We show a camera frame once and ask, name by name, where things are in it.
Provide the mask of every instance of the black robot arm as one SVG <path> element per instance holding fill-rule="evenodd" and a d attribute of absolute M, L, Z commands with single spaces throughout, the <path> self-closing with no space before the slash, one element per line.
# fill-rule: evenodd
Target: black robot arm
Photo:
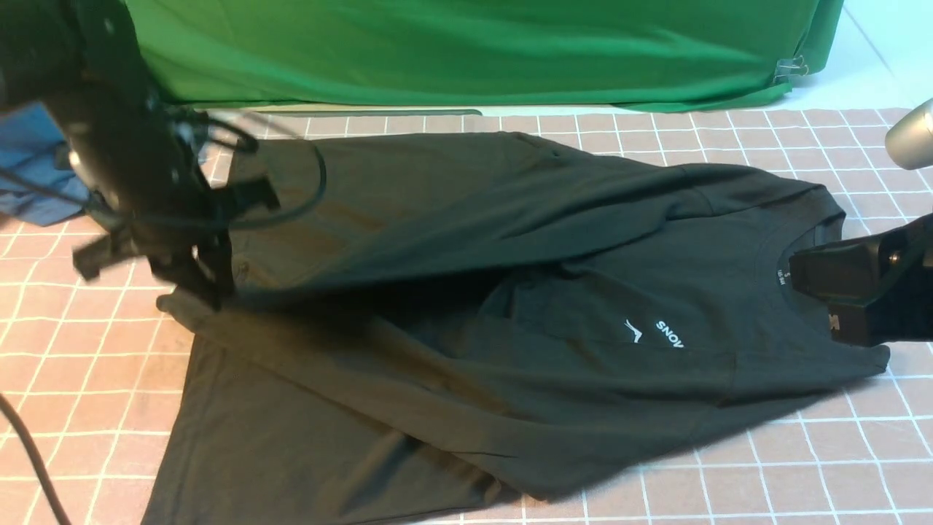
<path fill-rule="evenodd" d="M 888 132 L 900 167 L 933 165 L 933 100 Z M 790 258 L 793 288 L 825 303 L 832 337 L 863 347 L 933 340 L 933 214 L 881 234 L 810 248 Z"/>
<path fill-rule="evenodd" d="M 45 106 L 79 175 L 120 218 L 75 251 L 84 278 L 147 257 L 153 275 L 213 305 L 235 292 L 223 225 L 252 206 L 277 207 L 272 186 L 261 179 L 210 187 L 191 133 L 209 134 L 209 120 L 161 102 L 120 0 L 4 0 L 0 114 L 33 102 Z"/>

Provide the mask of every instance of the black t-shirt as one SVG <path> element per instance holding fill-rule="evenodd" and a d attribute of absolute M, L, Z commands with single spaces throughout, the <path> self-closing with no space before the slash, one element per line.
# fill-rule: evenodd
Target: black t-shirt
<path fill-rule="evenodd" d="M 521 134 L 318 143 L 312 215 L 234 236 L 243 299 L 196 335 L 145 524 L 412 520 L 556 499 L 881 373 L 787 258 L 838 239 L 825 188 Z M 306 144 L 266 142 L 288 201 Z"/>

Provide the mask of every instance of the green cloth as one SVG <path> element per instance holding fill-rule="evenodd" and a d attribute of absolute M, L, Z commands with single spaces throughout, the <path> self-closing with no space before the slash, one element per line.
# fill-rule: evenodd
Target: green cloth
<path fill-rule="evenodd" d="M 761 106 L 842 0 L 126 0 L 175 102 Z"/>

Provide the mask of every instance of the pink grid mat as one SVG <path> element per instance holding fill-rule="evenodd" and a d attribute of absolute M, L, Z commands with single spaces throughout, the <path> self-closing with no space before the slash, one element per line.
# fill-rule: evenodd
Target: pink grid mat
<path fill-rule="evenodd" d="M 825 184 L 847 235 L 933 206 L 933 170 L 884 153 L 903 109 L 548 117 L 274 117 L 306 138 L 524 131 L 657 164 L 747 163 Z M 285 134 L 266 125 L 260 136 Z M 226 177 L 227 153 L 205 166 Z M 138 523 L 180 401 L 191 335 L 154 306 L 144 264 L 87 285 L 70 251 L 89 220 L 40 229 L 0 218 L 0 390 L 18 407 L 75 523 Z M 434 523 L 933 525 L 933 350 L 893 346 L 889 372 L 802 414 L 634 469 L 560 504 L 521 504 Z M 51 523 L 21 445 L 0 423 L 0 525 Z"/>

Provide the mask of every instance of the blue cloth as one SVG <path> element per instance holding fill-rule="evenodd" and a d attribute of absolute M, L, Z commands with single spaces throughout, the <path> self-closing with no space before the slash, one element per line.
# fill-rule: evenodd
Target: blue cloth
<path fill-rule="evenodd" d="M 0 167 L 34 184 L 86 200 L 88 189 L 75 172 L 55 169 L 55 148 L 62 142 L 62 133 L 41 105 L 0 117 Z M 2 214 L 48 226 L 81 211 L 80 206 L 38 195 L 0 178 Z"/>

